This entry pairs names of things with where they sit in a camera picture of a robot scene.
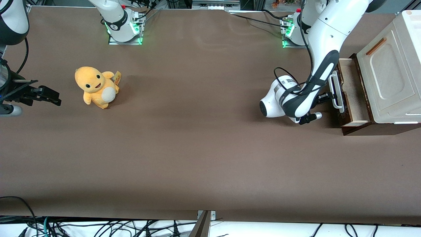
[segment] white robotic arm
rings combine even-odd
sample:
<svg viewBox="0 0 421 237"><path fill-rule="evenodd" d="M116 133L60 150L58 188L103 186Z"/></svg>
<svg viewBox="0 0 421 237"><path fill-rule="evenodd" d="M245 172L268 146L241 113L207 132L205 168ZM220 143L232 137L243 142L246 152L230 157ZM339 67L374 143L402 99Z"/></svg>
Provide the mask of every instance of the white robotic arm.
<svg viewBox="0 0 421 237"><path fill-rule="evenodd" d="M384 3L384 0L374 1L377 5ZM301 16L297 16L297 13L293 16L295 26L301 25L305 32L298 28L291 34L290 39L300 44L297 40L298 33L302 36L301 40L306 39L308 42L312 60L311 74L302 88L291 76L275 79L268 94L260 101L260 109L264 116L273 118L286 115L293 122L300 124L322 117L319 112L310 114L309 111L314 106L320 89L326 85L327 78L338 63L342 44L371 2L373 0L307 0L303 3L305 6L302 22L300 22ZM315 20L314 17L304 16L306 12L310 14L305 9L307 5L313 8L313 13L318 12L316 9L323 8Z"/></svg>

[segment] plush toy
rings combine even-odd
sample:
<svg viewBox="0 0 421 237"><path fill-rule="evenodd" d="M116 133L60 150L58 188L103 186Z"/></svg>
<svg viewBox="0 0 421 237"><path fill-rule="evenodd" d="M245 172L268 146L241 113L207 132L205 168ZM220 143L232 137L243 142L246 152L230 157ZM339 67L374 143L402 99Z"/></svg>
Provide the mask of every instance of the plush toy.
<svg viewBox="0 0 421 237"><path fill-rule="evenodd" d="M90 105L94 102L101 109L108 108L108 103L114 100L120 91L118 84L121 73L99 72L93 67L81 67L75 72L77 85L84 90L83 101Z"/></svg>

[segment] brown paper backdrop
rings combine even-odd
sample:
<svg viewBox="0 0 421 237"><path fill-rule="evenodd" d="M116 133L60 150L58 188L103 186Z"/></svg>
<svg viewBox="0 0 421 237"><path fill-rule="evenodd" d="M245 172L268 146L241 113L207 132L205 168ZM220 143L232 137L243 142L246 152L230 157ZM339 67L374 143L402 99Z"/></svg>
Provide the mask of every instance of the brown paper backdrop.
<svg viewBox="0 0 421 237"><path fill-rule="evenodd" d="M248 13L276 23L264 13ZM420 130L343 137L330 105L299 126L258 107L283 66L303 81L309 57L279 29L224 11L161 11L142 46L109 46L94 8L33 7L21 75L60 92L61 107L1 118L1 195L36 215L420 223ZM365 15L348 57L394 15ZM24 44L5 58L19 67ZM119 70L110 109L87 106L75 69ZM28 215L16 201L0 214Z"/></svg>

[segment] plush toy tag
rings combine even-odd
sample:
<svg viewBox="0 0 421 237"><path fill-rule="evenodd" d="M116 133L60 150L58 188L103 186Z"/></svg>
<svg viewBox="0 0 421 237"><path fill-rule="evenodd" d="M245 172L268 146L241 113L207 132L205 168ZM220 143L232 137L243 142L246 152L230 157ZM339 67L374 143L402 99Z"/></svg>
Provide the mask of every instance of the plush toy tag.
<svg viewBox="0 0 421 237"><path fill-rule="evenodd" d="M121 79L121 73L117 71L114 77L112 78L112 81L114 82L115 85L118 85L120 83L120 79Z"/></svg>

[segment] plush toy belly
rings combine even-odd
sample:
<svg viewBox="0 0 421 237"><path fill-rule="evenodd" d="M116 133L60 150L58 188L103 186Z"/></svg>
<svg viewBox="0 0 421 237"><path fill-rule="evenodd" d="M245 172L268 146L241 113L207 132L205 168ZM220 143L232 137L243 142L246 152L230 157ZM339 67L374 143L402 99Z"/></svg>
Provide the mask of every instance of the plush toy belly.
<svg viewBox="0 0 421 237"><path fill-rule="evenodd" d="M101 98L105 102L110 103L115 98L115 89L112 88L112 87L106 87L106 88L104 88L104 90L102 91L102 94L101 94Z"/></svg>

